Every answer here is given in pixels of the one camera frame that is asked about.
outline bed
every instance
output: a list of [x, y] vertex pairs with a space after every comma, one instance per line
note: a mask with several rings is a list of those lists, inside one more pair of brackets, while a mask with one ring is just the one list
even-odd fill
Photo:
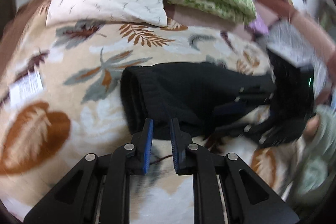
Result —
[[[166, 27], [80, 20], [46, 28], [50, 2], [33, 0], [19, 9], [1, 43], [6, 55], [0, 67], [0, 124], [4, 125], [0, 199], [20, 221], [87, 153], [105, 155], [130, 141], [119, 91], [127, 66], [206, 61], [244, 74], [269, 71], [267, 55], [243, 25], [197, 10], [166, 4]], [[267, 25], [278, 20], [262, 5], [256, 7]], [[203, 38], [191, 45], [190, 37], [200, 35]], [[36, 71], [43, 91], [24, 105], [11, 107], [8, 86]], [[268, 108], [260, 107], [244, 119], [262, 121], [267, 116]], [[194, 142], [204, 144], [202, 138]], [[270, 153], [256, 148], [251, 141], [237, 138], [221, 153], [237, 153], [280, 193], [286, 161], [276, 149]], [[298, 159], [303, 144], [285, 150]], [[170, 155], [169, 141], [153, 141], [148, 176], [131, 180], [131, 223], [193, 222], [192, 177], [176, 176]], [[265, 169], [272, 176], [264, 174]]]

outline purple fabric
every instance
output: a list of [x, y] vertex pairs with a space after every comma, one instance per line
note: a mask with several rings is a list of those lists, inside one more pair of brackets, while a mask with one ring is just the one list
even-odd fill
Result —
[[268, 34], [268, 27], [259, 14], [257, 14], [257, 18], [250, 22], [246, 28], [253, 31], [255, 34]]

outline beige blanket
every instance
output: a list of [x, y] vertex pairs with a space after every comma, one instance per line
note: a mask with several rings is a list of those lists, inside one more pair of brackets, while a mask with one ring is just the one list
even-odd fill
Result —
[[[166, 28], [95, 20], [45, 28], [47, 5], [27, 24], [0, 84], [0, 199], [21, 220], [87, 153], [105, 155], [130, 141], [119, 91], [125, 67], [209, 61], [250, 75], [269, 70], [256, 44], [231, 33], [223, 39], [219, 30], [174, 20]], [[43, 91], [11, 107], [9, 85], [37, 70]], [[260, 121], [267, 112], [249, 118]], [[256, 147], [244, 145], [252, 164]], [[149, 174], [132, 178], [132, 223], [193, 223], [192, 179], [175, 175], [171, 158], [160, 160], [170, 154], [169, 141], [154, 140]]]

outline fabric care label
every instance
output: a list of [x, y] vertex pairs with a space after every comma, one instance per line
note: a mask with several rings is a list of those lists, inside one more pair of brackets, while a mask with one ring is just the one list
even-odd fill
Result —
[[22, 104], [42, 90], [40, 73], [35, 70], [9, 86], [10, 107]]

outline folded black clothing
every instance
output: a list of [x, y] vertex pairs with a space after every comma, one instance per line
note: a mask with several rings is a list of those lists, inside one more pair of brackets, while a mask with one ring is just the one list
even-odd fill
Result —
[[[154, 120], [154, 138], [170, 140], [169, 121], [177, 118], [192, 137], [209, 135], [214, 128], [214, 107], [233, 102], [242, 88], [273, 92], [271, 75], [243, 75], [203, 63], [162, 63], [127, 67], [120, 81], [121, 100], [131, 134], [142, 130], [146, 118]], [[247, 113], [226, 115], [230, 124]]]

